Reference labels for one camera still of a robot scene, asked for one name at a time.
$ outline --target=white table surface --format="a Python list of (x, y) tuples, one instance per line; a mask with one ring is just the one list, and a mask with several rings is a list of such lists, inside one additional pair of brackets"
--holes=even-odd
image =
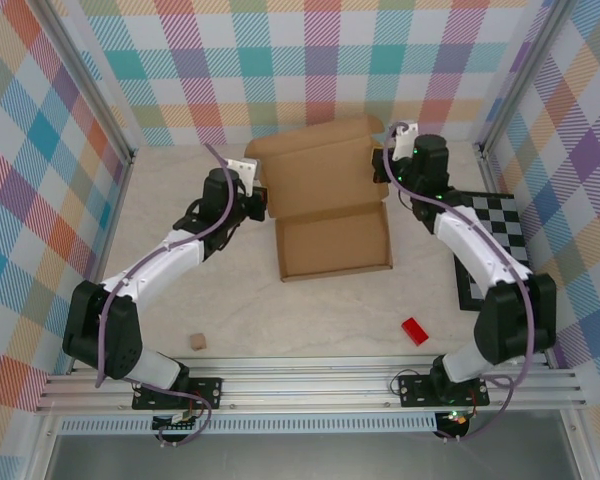
[[(449, 144), (451, 184), (484, 191), (468, 143)], [(218, 147), (241, 158), (244, 145)], [(133, 168), (105, 277), (155, 247), (202, 195), (213, 157), (204, 147), (143, 147)], [(186, 273), (141, 315), (144, 344), (174, 357), (438, 354), (472, 337), (477, 314), (458, 309), (451, 252), (398, 202), (386, 199), (394, 268), (282, 283), (273, 220), (245, 221), (231, 244)], [(400, 328), (415, 317), (416, 347)], [(206, 350), (189, 336), (204, 333)]]

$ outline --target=metal frame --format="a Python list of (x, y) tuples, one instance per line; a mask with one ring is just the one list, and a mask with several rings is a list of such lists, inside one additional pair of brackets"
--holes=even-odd
[[(264, 359), (180, 359), (195, 377), (222, 377), (222, 405), (216, 415), (313, 414), (377, 412), (442, 412), (448, 407), (403, 409), (388, 382), (404, 368), (428, 372), (435, 357), (342, 357)], [(506, 362), (496, 371), (516, 376), (519, 362)], [(132, 389), (127, 382), (107, 380), (96, 390), (96, 374), (77, 365), (71, 375), (52, 376), (38, 404), (38, 414), (140, 415), (131, 409)], [(490, 387), (497, 410), (506, 389)], [(586, 404), (575, 373), (553, 370), (542, 354), (524, 385), (516, 390), (512, 410), (578, 409)]]
[(507, 42), (507, 48), (502, 55), (499, 67), (494, 72), (493, 79), (483, 94), (482, 107), (472, 123), (467, 137), (468, 139), (480, 139), (480, 132), (489, 117), (491, 107), (500, 96), (500, 90), (507, 81), (507, 77), (510, 73), (509, 68), (514, 64), (518, 53), (520, 52), (520, 48), (522, 48), (526, 40), (527, 33), (532, 28), (538, 13), (540, 13), (540, 10), (542, 9), (543, 3), (544, 0), (528, 0), (526, 2), (524, 11), (517, 21), (515, 32), (509, 39), (509, 42)]
[(511, 86), (511, 90), (509, 90), (507, 97), (502, 102), (491, 129), (485, 137), (483, 149), (487, 154), (491, 151), (509, 125), (527, 88), (535, 79), (536, 74), (549, 54), (549, 50), (553, 46), (555, 39), (560, 34), (562, 27), (571, 16), (571, 12), (577, 3), (578, 0), (556, 0), (553, 3), (551, 11), (548, 13), (547, 19), (545, 20), (544, 25), (542, 25), (531, 51), (520, 68), (520, 71)]
[[(54, 9), (53, 6), (50, 5), (51, 0), (29, 1), (46, 2), (47, 8), (51, 10)], [(147, 140), (144, 136), (142, 128), (140, 128), (140, 125), (138, 124), (138, 121), (131, 110), (131, 105), (122, 91), (120, 83), (116, 79), (116, 75), (109, 64), (109, 61), (107, 60), (104, 50), (102, 49), (102, 46), (100, 45), (93, 28), (91, 28), (89, 19), (87, 18), (82, 5), (80, 4), (80, 0), (63, 0), (63, 3), (67, 9), (67, 12), (69, 12), (69, 17), (71, 18), (74, 27), (80, 35), (81, 40), (98, 67), (102, 81), (107, 86), (115, 105), (118, 107), (121, 115), (124, 117), (131, 139), (136, 142), (136, 146), (138, 147), (147, 145)]]
[(27, 0), (27, 3), (53, 43), (78, 90), (93, 110), (96, 119), (107, 134), (112, 146), (116, 149), (116, 153), (124, 158), (127, 163), (131, 163), (134, 148), (125, 139), (118, 122), (102, 97), (87, 66), (82, 61), (80, 52), (65, 30), (55, 9), (46, 0)]
[[(155, 435), (153, 415), (73, 415), (62, 417), (58, 434), (77, 435)], [(367, 413), (352, 417), (329, 414), (235, 414), (214, 415), (205, 435), (290, 434), (290, 433), (402, 433), (433, 432), (434, 413)], [(191, 427), (177, 427), (175, 433), (192, 433)]]
[[(500, 193), (491, 166), (488, 159), (485, 157), (485, 153), (481, 152), (477, 146), (474, 149), (474, 153), (487, 191)], [(559, 369), (560, 367), (553, 350), (548, 350), (546, 355), (549, 367), (552, 369)], [(586, 478), (587, 480), (600, 480), (600, 468), (596, 462), (594, 449), (591, 443), (592, 437), (587, 432), (586, 420), (583, 416), (584, 412), (581, 409), (561, 409), (560, 415), (562, 417), (562, 424), (564, 426), (567, 442), (573, 453), (575, 462), (574, 468), (582, 478)]]
[(120, 215), (122, 214), (122, 207), (124, 206), (124, 199), (127, 196), (127, 191), (129, 190), (129, 182), (131, 182), (131, 175), (133, 174), (133, 166), (135, 162), (135, 154), (131, 158), (131, 162), (124, 167), (124, 171), (122, 172), (122, 182), (120, 184), (120, 192), (118, 193), (118, 198), (116, 199), (116, 205), (113, 208), (113, 214), (111, 217), (111, 224), (109, 225), (109, 230), (107, 231), (107, 236), (104, 240), (104, 245), (102, 247), (102, 254), (100, 255), (100, 259), (98, 261), (98, 265), (91, 275), (90, 280), (94, 282), (99, 282), (104, 278), (104, 270), (107, 266), (107, 261), (109, 260), (109, 254), (111, 253), (111, 246), (113, 245), (113, 240), (116, 235), (116, 229), (118, 227), (118, 221), (120, 221)]
[(47, 476), (61, 424), (59, 417), (42, 417), (38, 422), (37, 431), (32, 432), (36, 436), (35, 449), (27, 464), (24, 480), (41, 480)]

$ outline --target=small wooden cube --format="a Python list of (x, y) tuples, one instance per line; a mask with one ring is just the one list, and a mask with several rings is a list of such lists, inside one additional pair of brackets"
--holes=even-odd
[(189, 337), (189, 341), (191, 342), (191, 348), (195, 351), (207, 348), (207, 339), (204, 338), (202, 333), (194, 333)]

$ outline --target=checkerboard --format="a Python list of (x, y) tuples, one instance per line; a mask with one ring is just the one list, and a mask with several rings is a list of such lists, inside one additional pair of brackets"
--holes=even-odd
[[(529, 257), (525, 248), (520, 218), (513, 195), (465, 192), (480, 222), (509, 254), (525, 266)], [(479, 311), (484, 297), (467, 269), (454, 257), (460, 310)]]

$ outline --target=box lid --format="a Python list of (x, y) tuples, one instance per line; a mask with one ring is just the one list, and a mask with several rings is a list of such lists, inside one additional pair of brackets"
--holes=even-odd
[(286, 218), (381, 201), (388, 187), (373, 183), (371, 135), (383, 131), (379, 119), (361, 115), (252, 140), (244, 156), (261, 162), (269, 215)]

